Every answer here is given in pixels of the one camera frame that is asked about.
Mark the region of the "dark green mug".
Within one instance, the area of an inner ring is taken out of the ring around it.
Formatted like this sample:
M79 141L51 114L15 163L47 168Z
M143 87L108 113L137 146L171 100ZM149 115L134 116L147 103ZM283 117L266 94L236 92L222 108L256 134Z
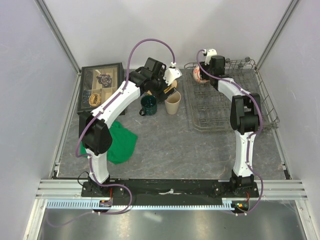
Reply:
M157 112L157 99L153 95L145 95L140 100L141 116L153 116Z

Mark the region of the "cream bird plate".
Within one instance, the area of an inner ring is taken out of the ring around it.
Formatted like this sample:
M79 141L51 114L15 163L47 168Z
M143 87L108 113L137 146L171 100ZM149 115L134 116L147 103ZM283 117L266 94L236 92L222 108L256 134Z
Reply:
M171 85L169 85L166 89L163 90L164 93L169 92L171 89L176 88L178 86L177 80L174 80Z

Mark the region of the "white red patterned bowl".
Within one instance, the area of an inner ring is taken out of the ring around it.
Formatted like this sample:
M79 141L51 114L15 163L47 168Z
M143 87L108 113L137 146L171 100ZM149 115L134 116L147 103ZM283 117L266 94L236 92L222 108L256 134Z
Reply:
M197 66L193 69L192 76L193 76L194 81L198 84L206 84L206 83L210 82L209 80L202 79L199 66Z

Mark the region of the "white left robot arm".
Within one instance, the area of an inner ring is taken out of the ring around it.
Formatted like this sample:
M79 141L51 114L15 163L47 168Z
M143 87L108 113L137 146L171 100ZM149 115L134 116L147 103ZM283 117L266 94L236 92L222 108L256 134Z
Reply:
M175 62L170 66L149 57L144 66L127 74L119 89L99 107L79 115L79 142L84 147L84 157L89 160L88 180L82 185L83 197L105 197L110 193L110 174L107 152L113 138L110 128L115 119L142 94L151 92L164 101L165 90L181 76Z

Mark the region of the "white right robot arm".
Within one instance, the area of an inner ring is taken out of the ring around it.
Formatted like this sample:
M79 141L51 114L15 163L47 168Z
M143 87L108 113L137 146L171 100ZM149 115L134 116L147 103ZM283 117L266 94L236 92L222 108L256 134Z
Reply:
M205 60L197 62L200 77L210 81L210 85L231 102L230 125L235 133L236 153L229 191L240 197L255 185L252 158L255 137L262 131L261 98L258 93L250 93L226 75L224 56L206 50L203 55Z

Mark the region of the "beige tall cup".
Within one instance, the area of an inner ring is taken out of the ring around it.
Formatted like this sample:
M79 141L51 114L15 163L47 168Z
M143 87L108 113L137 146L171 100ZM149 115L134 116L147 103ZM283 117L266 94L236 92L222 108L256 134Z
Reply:
M175 115L178 112L180 101L181 101L181 94L178 91L170 95L164 101L166 111L169 115Z

